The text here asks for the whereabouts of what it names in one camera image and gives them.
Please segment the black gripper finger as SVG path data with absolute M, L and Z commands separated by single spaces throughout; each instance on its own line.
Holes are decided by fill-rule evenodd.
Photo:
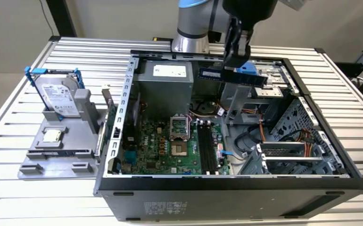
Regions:
M 242 21 L 238 18 L 231 18 L 224 44 L 224 68 L 239 68 L 248 61 L 251 37 L 252 31 L 243 29 Z

